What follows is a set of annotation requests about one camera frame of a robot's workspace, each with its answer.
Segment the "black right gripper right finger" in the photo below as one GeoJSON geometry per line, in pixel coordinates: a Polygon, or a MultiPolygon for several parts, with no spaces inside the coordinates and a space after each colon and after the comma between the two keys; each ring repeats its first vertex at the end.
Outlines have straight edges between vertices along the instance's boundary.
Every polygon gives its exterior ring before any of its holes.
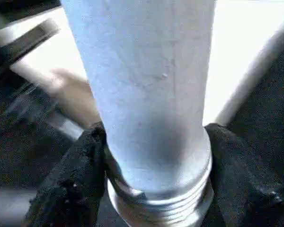
{"type": "Polygon", "coordinates": [[[284,181],[241,137],[221,125],[206,126],[214,197],[204,227],[284,227],[284,181]]]}

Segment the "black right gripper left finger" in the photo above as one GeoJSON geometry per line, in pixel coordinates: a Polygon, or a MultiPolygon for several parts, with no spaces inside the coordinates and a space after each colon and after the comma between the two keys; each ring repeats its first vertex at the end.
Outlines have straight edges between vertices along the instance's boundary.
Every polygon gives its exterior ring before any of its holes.
{"type": "Polygon", "coordinates": [[[105,192],[105,145],[102,122],[85,130],[39,186],[24,226],[96,226],[105,192]]]}

